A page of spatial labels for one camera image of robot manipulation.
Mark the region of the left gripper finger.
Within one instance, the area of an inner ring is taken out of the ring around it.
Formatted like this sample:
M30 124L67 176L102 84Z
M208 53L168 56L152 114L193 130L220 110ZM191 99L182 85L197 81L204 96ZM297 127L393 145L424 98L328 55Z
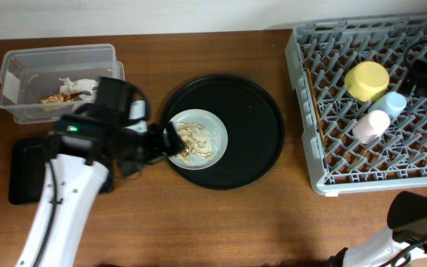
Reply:
M165 153L168 156L176 156L185 149L185 143L178 135L177 130L172 122L166 125L164 133Z
M158 162L164 161L168 158L168 155L162 151L144 151L139 160L144 165L154 165Z

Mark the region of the food scraps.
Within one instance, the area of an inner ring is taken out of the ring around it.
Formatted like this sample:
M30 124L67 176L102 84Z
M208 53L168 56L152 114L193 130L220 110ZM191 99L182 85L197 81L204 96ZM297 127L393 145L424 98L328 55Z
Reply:
M177 134L183 141L185 148L176 157L190 165L192 156L209 158L213 155L211 137L203 125L192 122L178 122Z

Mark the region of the grey plate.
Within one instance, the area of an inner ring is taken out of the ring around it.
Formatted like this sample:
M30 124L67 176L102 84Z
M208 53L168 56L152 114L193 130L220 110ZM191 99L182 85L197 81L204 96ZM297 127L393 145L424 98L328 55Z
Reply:
M223 156L228 146L228 132L221 119L211 112L190 109L182 111L172 117L169 122L172 122L177 130L176 124L178 122L198 123L203 125L209 132L211 137L211 146L213 155L209 158L200 158L199 156L192 156L190 165L185 164L176 156L171 156L169 160L177 167L188 170L202 170L213 166Z

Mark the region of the white tissue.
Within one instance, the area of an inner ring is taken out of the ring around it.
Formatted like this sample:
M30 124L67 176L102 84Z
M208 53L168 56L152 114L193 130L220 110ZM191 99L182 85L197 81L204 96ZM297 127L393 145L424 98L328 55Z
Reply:
M78 94L81 100L94 100L99 82L94 79L78 79L71 81L69 78L59 78L63 85L59 88L60 93Z

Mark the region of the gold candy wrapper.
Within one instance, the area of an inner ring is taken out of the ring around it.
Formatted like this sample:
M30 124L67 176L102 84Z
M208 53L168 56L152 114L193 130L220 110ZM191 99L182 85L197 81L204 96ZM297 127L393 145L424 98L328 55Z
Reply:
M79 101L81 93L60 93L40 101L41 104Z

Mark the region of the wooden chopstick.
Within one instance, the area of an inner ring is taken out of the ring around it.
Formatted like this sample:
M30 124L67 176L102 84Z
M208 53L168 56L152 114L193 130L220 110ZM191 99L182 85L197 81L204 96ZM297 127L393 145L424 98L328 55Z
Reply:
M325 137L324 137L324 133L322 131L322 121L320 118L318 104L317 104L317 100L316 100L316 96L315 96L315 92L314 92L314 85L313 85L313 80L312 80L312 76L311 76L311 71L308 67L306 68L306 73L307 73L307 77L308 77L308 85L309 85L310 92L311 92L311 99L312 99L313 106L314 106L314 114L315 114L316 121L317 121L317 126L318 126L318 131L320 134L320 138L321 138L321 143L324 144Z

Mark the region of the pink cup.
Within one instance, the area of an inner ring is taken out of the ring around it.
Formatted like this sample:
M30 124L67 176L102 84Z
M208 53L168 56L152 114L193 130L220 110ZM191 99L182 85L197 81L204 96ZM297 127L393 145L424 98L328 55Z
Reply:
M357 121L352 129L352 134L362 144L368 144L381 136L390 125L390 117L382 110L367 113Z

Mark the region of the yellow bowl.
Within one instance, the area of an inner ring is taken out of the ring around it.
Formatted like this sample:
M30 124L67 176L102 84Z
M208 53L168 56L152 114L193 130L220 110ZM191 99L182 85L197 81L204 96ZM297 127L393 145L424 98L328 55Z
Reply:
M379 63L361 62L345 75L348 93L361 102L375 102L385 95L389 84L388 71Z

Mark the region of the blue cup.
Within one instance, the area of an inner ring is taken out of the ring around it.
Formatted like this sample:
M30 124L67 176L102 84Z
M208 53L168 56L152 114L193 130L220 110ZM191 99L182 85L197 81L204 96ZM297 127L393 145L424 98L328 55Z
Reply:
M406 105L407 99L404 95L391 91L374 102L368 111L381 110L387 113L389 117L394 118L398 117L404 111Z

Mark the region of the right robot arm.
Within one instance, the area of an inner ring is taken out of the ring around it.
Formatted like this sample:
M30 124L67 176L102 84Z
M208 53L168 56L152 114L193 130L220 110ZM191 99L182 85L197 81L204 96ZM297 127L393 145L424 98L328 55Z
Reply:
M427 197L400 192L387 215L387 226L366 243L344 248L327 266L409 266L427 257Z

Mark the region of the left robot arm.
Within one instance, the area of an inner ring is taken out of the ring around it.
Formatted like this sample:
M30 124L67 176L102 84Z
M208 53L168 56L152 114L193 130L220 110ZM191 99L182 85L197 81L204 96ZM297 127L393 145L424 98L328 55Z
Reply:
M72 266L92 204L110 169L129 177L181 152L185 144L172 123L133 126L149 118L149 106L135 119L135 85L102 77L94 102L61 116L44 144L42 195L18 266Z

